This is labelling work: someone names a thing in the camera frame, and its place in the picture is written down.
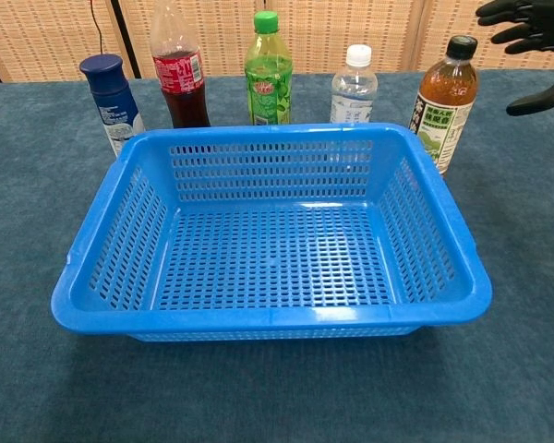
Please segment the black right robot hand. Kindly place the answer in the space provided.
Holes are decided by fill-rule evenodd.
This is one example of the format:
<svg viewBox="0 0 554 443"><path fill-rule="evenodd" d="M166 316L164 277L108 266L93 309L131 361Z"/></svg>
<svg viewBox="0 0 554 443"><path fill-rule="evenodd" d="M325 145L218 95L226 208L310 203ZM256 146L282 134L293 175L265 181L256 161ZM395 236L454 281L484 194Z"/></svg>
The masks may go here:
<svg viewBox="0 0 554 443"><path fill-rule="evenodd" d="M530 52L554 53L554 0L497 0L476 10L477 24L490 27L511 23L506 30L491 37L494 44L503 44L509 55ZM510 116L537 114L554 108L554 84L546 90L527 95L510 103Z"/></svg>

